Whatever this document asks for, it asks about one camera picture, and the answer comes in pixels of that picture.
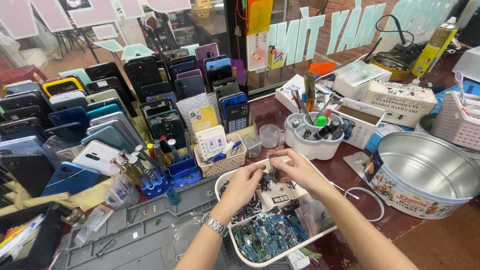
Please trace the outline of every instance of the circuit board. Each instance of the circuit board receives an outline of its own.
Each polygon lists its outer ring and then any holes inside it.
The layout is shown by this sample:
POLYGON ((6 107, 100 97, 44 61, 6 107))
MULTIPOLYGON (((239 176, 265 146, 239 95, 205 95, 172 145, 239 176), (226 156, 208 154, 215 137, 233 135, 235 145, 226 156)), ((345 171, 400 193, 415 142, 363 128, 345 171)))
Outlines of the circuit board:
POLYGON ((308 239, 297 217, 285 216, 278 207, 231 230, 240 253, 255 263, 265 262, 308 239))

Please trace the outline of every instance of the plastic cup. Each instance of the plastic cup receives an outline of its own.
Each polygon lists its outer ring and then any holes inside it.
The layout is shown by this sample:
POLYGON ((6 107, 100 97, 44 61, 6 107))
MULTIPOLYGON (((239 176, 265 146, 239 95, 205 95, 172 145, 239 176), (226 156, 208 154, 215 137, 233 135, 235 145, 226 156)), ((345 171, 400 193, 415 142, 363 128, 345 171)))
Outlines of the plastic cup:
POLYGON ((276 125, 266 124, 260 130, 260 140, 265 148, 274 148, 280 142, 280 128, 276 125))

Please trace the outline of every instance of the wrist watch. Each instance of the wrist watch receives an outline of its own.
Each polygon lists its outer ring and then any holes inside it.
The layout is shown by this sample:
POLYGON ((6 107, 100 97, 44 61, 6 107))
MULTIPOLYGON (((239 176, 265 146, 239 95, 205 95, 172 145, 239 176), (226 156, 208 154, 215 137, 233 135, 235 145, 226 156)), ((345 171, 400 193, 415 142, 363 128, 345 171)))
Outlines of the wrist watch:
POLYGON ((222 223, 220 223, 214 217, 211 217, 210 212, 206 212, 204 214, 204 217, 202 217, 202 223, 212 228, 214 231, 219 233, 222 237, 225 237, 228 234, 228 228, 225 225, 222 225, 222 223))

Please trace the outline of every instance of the right hand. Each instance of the right hand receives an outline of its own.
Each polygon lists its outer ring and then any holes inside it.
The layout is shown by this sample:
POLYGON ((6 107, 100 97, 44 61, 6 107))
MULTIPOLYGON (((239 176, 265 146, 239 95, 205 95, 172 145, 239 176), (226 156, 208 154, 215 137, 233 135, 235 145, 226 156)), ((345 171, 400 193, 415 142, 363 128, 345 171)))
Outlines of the right hand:
POLYGON ((273 158, 272 165, 280 169, 280 182, 295 181, 306 189, 311 195, 314 188, 330 189, 332 185, 312 166, 308 160, 293 151, 291 148, 280 150, 274 153, 276 157, 288 156, 292 160, 286 163, 273 158))

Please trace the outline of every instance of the spray can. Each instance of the spray can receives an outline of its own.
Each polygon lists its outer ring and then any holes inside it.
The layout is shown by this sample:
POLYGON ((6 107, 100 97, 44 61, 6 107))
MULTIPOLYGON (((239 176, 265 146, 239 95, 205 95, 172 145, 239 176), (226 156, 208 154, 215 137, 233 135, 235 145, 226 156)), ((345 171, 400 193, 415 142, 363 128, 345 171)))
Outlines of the spray can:
POLYGON ((417 63, 412 68, 413 75, 426 76, 430 69, 432 69, 458 31, 455 22, 456 18, 451 17, 448 21, 437 27, 425 46, 425 49, 423 49, 423 52, 419 56, 417 63))

